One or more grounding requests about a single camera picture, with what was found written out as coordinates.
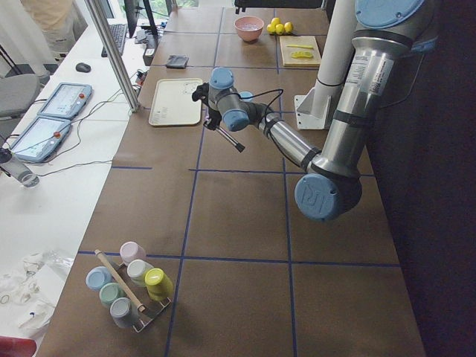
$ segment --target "computer mouse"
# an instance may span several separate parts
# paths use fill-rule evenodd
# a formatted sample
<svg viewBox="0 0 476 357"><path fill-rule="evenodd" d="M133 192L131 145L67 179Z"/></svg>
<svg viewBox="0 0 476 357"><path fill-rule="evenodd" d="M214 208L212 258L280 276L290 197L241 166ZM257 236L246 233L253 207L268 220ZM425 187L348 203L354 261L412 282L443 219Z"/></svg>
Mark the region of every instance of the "computer mouse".
<svg viewBox="0 0 476 357"><path fill-rule="evenodd" d="M80 62L76 65L76 70L78 72L88 73L91 71L91 66L88 65L87 63Z"/></svg>

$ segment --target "yellow lemon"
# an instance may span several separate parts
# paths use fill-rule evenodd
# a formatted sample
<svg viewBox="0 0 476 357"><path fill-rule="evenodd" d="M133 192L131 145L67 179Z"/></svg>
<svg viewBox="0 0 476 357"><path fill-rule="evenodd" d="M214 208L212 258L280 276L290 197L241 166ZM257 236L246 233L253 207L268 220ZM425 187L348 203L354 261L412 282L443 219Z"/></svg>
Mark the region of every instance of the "yellow lemon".
<svg viewBox="0 0 476 357"><path fill-rule="evenodd" d="M276 26L274 26L273 24L269 24L268 26L266 26L266 30L270 35L274 35L276 33Z"/></svg>
<svg viewBox="0 0 476 357"><path fill-rule="evenodd" d="M271 25L273 25L273 26L276 26L276 25L278 25L278 24L280 24L280 23L281 23L281 20L280 20L279 17L274 17L274 18L271 20Z"/></svg>
<svg viewBox="0 0 476 357"><path fill-rule="evenodd" d="M287 22L286 24L284 24L284 32L292 33L293 29L294 29L294 26L292 25L292 22Z"/></svg>
<svg viewBox="0 0 476 357"><path fill-rule="evenodd" d="M277 24L276 25L276 34L277 35L283 35L284 34L284 25L283 24Z"/></svg>

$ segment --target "yellow paint bottle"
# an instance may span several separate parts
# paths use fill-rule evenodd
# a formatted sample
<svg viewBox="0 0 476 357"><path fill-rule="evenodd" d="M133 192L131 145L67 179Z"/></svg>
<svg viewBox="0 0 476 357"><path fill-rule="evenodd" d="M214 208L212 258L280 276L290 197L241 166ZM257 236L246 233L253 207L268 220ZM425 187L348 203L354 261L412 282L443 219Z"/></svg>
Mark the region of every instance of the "yellow paint bottle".
<svg viewBox="0 0 476 357"><path fill-rule="evenodd" d="M154 301L162 301L173 293L173 284L170 278L160 268L150 269L144 278L147 292Z"/></svg>

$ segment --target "screen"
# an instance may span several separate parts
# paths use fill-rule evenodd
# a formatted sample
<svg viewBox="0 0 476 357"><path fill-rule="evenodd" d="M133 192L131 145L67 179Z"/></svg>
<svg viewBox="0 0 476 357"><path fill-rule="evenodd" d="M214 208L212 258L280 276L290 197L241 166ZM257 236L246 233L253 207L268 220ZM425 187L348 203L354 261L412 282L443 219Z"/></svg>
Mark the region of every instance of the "screen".
<svg viewBox="0 0 476 357"><path fill-rule="evenodd" d="M62 126L64 126L62 121L38 118L28 132L15 143L12 151L16 154L37 157L41 155L54 132L58 132Z"/></svg>
<svg viewBox="0 0 476 357"><path fill-rule="evenodd" d="M78 96L83 91L84 87L82 86L62 85L48 102L48 105L42 110L42 114L53 116L68 115L76 104Z"/></svg>
<svg viewBox="0 0 476 357"><path fill-rule="evenodd" d="M126 11L127 27L129 29L129 37L134 36L137 27L137 19L139 17L139 0L124 0L124 10Z"/></svg>

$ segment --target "gray chair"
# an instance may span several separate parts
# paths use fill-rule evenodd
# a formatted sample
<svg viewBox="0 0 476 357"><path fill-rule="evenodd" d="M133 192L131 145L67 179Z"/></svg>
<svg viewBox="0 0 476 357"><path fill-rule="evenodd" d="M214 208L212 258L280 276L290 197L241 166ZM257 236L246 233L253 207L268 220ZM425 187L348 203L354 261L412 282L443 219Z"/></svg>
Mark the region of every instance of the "gray chair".
<svg viewBox="0 0 476 357"><path fill-rule="evenodd" d="M22 116L38 93L39 79L35 74L0 78L0 118Z"/></svg>

